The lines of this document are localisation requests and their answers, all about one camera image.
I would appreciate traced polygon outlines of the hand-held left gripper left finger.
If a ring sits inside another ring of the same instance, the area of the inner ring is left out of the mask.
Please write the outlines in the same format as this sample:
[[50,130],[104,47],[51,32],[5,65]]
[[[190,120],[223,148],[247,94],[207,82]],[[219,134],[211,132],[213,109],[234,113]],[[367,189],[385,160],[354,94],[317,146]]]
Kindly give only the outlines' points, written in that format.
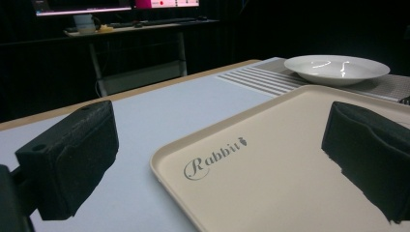
[[19,148],[23,212],[44,220],[74,216],[116,160],[119,140],[113,106],[83,106]]

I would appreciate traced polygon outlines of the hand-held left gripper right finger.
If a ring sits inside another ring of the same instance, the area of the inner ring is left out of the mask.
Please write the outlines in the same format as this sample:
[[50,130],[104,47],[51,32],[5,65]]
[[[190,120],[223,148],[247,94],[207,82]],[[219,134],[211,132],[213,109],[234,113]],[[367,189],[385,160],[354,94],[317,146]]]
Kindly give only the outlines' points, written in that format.
[[364,107],[335,101],[321,149],[387,220],[410,220],[410,129]]

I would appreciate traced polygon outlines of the white shallow bowl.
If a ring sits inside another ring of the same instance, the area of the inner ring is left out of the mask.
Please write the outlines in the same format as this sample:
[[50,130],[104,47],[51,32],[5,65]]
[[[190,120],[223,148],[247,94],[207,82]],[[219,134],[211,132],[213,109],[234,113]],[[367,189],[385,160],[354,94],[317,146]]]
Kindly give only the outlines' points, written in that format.
[[348,86],[390,72],[380,62],[343,55],[298,56],[286,59],[284,66],[311,83],[326,86]]

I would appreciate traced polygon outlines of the beige plastic tray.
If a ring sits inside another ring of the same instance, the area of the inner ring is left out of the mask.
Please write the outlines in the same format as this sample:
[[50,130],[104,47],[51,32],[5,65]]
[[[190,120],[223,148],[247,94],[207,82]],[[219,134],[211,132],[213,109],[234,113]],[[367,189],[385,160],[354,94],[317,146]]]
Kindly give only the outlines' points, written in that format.
[[201,232],[410,232],[322,151],[333,102],[410,129],[409,106],[308,85],[160,148],[151,168]]

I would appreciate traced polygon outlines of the grey striped placemat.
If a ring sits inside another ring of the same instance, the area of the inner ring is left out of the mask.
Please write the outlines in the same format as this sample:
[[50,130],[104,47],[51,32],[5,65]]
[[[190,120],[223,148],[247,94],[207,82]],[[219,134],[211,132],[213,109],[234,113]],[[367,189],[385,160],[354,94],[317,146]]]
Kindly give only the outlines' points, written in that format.
[[[308,85],[307,81],[284,66],[283,58],[271,58],[221,72],[217,78],[271,97],[281,96],[301,86]],[[410,97],[410,77],[388,74],[354,85],[340,87],[340,90],[399,102]]]

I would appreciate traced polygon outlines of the white monitor stand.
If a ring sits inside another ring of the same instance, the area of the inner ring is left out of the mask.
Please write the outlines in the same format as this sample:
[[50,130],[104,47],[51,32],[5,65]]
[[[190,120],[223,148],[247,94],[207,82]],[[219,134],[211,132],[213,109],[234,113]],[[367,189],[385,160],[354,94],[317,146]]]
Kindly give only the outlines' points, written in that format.
[[78,14],[73,19],[80,34],[93,34],[96,31],[95,20],[91,14]]

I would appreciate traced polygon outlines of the dark desk with metal legs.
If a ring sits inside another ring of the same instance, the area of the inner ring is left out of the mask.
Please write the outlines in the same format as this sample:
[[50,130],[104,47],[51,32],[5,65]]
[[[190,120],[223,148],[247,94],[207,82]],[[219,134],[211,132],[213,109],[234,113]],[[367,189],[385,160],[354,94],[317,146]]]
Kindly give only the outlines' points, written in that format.
[[113,75],[103,76],[102,68],[98,61],[98,53],[95,49],[95,44],[89,42],[89,52],[93,62],[93,67],[96,74],[96,90],[100,97],[128,91],[130,89],[139,88],[142,86],[151,85],[154,78],[158,77],[157,82],[183,77],[188,75],[187,59],[185,51],[185,32],[193,29],[204,29],[207,26],[217,25],[217,20],[194,20],[175,22],[168,24],[150,25],[145,22],[137,24],[135,27],[113,28],[108,31],[96,31],[94,34],[80,34],[79,32],[67,32],[65,34],[69,38],[86,38],[95,39],[97,36],[112,36],[118,37],[122,35],[135,36],[136,34],[160,34],[169,33],[173,39],[169,39],[162,44],[175,44],[178,51],[178,57],[173,61],[161,63],[147,68],[137,69],[129,72],[120,72]]

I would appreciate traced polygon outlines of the black keyboard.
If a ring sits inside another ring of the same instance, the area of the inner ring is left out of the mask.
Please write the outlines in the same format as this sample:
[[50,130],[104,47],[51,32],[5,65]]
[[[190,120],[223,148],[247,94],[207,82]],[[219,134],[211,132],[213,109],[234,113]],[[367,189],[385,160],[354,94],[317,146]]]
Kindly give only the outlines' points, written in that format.
[[195,21],[193,17],[183,17],[183,18],[169,18],[169,19],[158,19],[158,20],[144,20],[139,23],[142,26],[153,26],[153,25],[163,25],[163,24],[172,24],[172,23],[181,23],[181,22],[190,22]]

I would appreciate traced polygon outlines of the computer monitor with pink screen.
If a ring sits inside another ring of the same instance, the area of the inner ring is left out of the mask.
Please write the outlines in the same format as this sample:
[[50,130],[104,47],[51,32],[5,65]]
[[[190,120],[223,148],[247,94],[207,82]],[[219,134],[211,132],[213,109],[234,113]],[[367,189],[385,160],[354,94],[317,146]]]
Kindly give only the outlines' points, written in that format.
[[198,7],[199,0],[133,0],[133,6],[138,9],[170,9]]

